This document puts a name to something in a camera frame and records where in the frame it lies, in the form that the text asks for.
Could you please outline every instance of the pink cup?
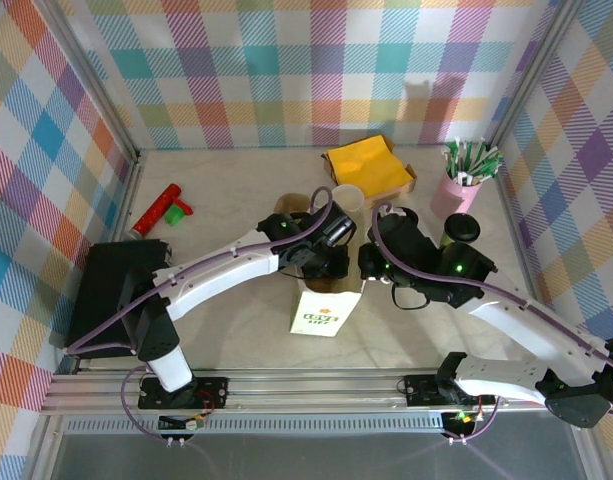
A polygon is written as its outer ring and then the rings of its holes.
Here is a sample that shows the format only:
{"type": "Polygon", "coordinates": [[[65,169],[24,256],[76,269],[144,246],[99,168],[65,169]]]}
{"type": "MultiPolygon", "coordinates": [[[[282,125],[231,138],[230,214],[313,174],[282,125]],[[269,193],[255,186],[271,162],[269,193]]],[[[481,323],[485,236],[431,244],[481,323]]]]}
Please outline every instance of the pink cup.
{"type": "Polygon", "coordinates": [[[481,186],[480,183],[474,187],[462,187],[444,172],[430,202],[430,209],[442,220],[453,213],[467,213],[481,186]]]}

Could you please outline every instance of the black bracket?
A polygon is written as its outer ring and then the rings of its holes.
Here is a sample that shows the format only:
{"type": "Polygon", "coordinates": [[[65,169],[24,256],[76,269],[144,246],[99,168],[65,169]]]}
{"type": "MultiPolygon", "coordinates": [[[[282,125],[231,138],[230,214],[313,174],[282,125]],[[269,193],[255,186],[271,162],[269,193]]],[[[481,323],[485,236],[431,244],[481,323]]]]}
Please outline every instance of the black bracket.
{"type": "Polygon", "coordinates": [[[228,378],[195,377],[188,386],[169,393],[157,378],[145,378],[141,382],[140,410],[220,410],[226,406],[228,378]]]}
{"type": "MultiPolygon", "coordinates": [[[[461,390],[457,394],[457,402],[446,398],[439,391],[435,375],[406,375],[404,377],[404,390],[406,405],[409,407],[450,406],[475,407],[479,405],[479,398],[465,394],[461,390]]],[[[482,405],[495,405],[493,395],[482,395],[482,405]]]]}

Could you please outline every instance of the red cylinder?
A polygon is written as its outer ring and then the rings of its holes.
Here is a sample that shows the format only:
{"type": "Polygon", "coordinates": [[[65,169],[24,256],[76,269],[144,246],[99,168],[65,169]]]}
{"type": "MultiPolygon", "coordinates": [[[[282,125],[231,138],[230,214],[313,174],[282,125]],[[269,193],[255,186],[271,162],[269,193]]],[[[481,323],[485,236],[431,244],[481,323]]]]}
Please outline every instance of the red cylinder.
{"type": "Polygon", "coordinates": [[[170,208],[173,201],[181,195],[182,189],[171,183],[162,194],[157,197],[157,200],[146,210],[146,213],[137,220],[137,223],[133,226],[133,230],[137,231],[142,238],[146,236],[148,232],[155,226],[160,218],[164,216],[166,210],[170,208]]]}

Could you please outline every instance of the cardboard box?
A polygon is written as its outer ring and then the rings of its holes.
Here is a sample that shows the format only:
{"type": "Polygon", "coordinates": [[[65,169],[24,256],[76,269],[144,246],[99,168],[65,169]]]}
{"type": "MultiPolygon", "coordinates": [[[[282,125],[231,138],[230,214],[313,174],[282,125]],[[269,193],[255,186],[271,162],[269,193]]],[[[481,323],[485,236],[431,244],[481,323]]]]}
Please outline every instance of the cardboard box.
{"type": "Polygon", "coordinates": [[[291,333],[334,337],[344,325],[364,291],[357,256],[364,243],[363,221],[353,217],[357,233],[348,243],[348,276],[341,280],[297,280],[291,333]]]}
{"type": "MultiPolygon", "coordinates": [[[[384,143],[388,147],[388,150],[390,150],[390,152],[393,153],[393,148],[395,148],[395,144],[386,135],[382,135],[382,138],[384,139],[384,143]]],[[[322,158],[324,159],[324,169],[326,170],[326,173],[330,175],[330,177],[333,179],[336,185],[339,185],[339,183],[337,182],[337,177],[335,176],[335,171],[333,170],[333,164],[330,162],[330,159],[328,158],[328,154],[324,153],[322,155],[322,158]]],[[[386,192],[382,192],[379,195],[367,197],[364,200],[364,208],[372,208],[381,201],[392,200],[393,198],[397,198],[400,195],[412,192],[413,188],[415,188],[415,182],[417,182],[417,174],[415,173],[415,170],[413,170],[413,167],[411,167],[410,165],[406,165],[406,167],[404,168],[408,172],[408,174],[411,176],[411,180],[405,183],[404,185],[402,185],[401,187],[393,188],[386,192]]]]}

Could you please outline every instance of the logo on bag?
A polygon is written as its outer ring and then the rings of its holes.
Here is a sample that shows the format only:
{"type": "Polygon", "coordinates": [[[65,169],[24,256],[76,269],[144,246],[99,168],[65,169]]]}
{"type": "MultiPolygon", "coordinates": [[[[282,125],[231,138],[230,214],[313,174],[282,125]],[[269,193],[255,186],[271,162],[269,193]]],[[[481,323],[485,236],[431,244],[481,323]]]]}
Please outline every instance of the logo on bag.
{"type": "Polygon", "coordinates": [[[308,320],[308,323],[312,323],[314,325],[328,325],[329,323],[336,322],[337,320],[339,320],[339,317],[331,317],[329,315],[315,315],[312,313],[306,313],[304,314],[304,319],[308,320]]]}

